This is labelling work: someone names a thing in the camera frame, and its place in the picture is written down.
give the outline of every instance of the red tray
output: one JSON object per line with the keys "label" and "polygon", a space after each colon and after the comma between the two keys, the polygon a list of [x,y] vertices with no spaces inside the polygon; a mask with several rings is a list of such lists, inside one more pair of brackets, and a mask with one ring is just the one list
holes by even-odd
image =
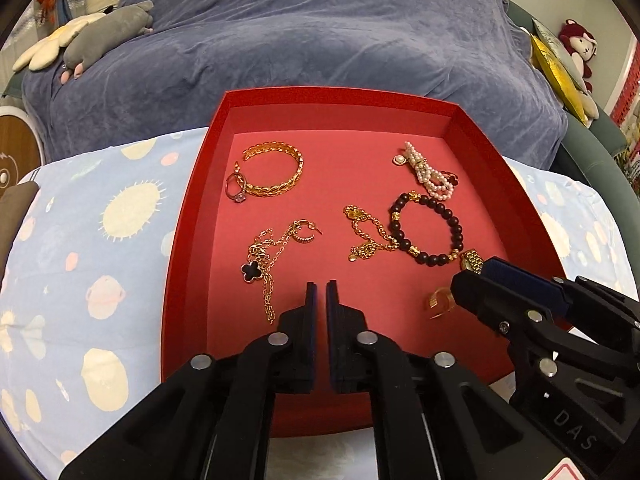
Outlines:
{"label": "red tray", "polygon": [[[267,140],[296,146],[304,156],[299,183],[272,198],[229,200],[225,178],[242,150]],[[366,395],[337,396],[328,379],[324,286],[337,280],[340,301],[366,314],[372,330],[405,351],[449,351],[487,383],[512,370],[506,342],[456,307],[431,319],[425,300],[449,286],[459,264],[418,266],[401,251],[350,262],[360,244],[342,209],[364,208],[388,223],[402,192],[420,191],[411,169],[392,164],[408,140],[431,165],[452,171],[459,186],[447,206],[460,218],[465,249],[497,255],[540,276],[562,266],[526,193],[491,142],[462,109],[418,96],[346,88],[263,88],[228,92],[215,114],[184,197],[169,264],[162,319],[162,378],[199,352],[216,358],[241,352],[275,329],[262,305],[262,283],[246,284],[240,267],[253,238],[271,227],[279,237],[295,219],[318,224],[310,244],[290,242],[273,267],[276,315],[304,303],[306,282],[319,285],[316,389],[278,396],[273,436],[352,430],[370,424]],[[244,162],[252,184],[289,179],[296,163],[283,153]],[[375,235],[370,223],[363,229]],[[409,204],[407,236],[428,253],[446,253],[449,231],[434,212]]]}

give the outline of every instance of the blue blanket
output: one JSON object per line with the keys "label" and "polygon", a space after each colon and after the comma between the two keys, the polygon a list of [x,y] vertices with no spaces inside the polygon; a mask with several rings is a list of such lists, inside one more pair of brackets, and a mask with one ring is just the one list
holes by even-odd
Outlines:
{"label": "blue blanket", "polygon": [[[120,0],[128,5],[142,0]],[[567,118],[508,0],[153,0],[155,32],[23,92],[59,160],[209,124],[226,90],[322,85],[460,104],[505,156],[550,166]]]}

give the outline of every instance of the black clover pendant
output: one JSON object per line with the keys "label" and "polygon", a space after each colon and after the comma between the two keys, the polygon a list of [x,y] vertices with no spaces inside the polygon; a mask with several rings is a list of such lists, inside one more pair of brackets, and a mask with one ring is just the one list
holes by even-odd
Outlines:
{"label": "black clover pendant", "polygon": [[242,273],[244,274],[244,280],[247,283],[251,283],[253,280],[259,280],[262,277],[262,271],[258,266],[258,261],[254,260],[250,264],[244,264],[240,267]]}

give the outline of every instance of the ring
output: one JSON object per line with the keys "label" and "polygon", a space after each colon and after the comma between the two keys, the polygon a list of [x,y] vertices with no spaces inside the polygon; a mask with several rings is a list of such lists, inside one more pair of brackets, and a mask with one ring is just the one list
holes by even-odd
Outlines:
{"label": "ring", "polygon": [[[240,186],[240,191],[237,192],[235,195],[232,195],[231,193],[229,193],[229,181],[231,181],[232,178],[234,178],[236,180],[236,184]],[[239,171],[230,174],[226,178],[225,194],[230,200],[233,200],[236,203],[244,202],[246,200],[245,190],[246,190],[246,179],[244,175]]]}

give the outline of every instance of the bed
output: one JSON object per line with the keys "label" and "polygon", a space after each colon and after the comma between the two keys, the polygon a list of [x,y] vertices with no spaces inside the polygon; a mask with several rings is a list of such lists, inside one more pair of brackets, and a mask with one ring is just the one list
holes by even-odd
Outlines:
{"label": "bed", "polygon": [[[0,288],[0,412],[47,480],[57,480],[66,463],[159,383],[168,259],[205,132],[85,153],[34,176],[40,192]],[[566,275],[637,299],[620,232],[600,196],[567,177],[507,162]],[[135,211],[150,215],[131,215],[123,240],[110,205],[132,199]],[[512,386],[506,379],[494,387],[507,396]],[[271,441],[269,479],[375,475],[371,430]]]}
{"label": "bed", "polygon": [[[120,6],[143,0],[120,0]],[[456,102],[504,155],[548,169],[567,118],[508,0],[152,0],[154,33],[61,86],[26,74],[47,160],[206,126],[223,93],[383,89]]]}

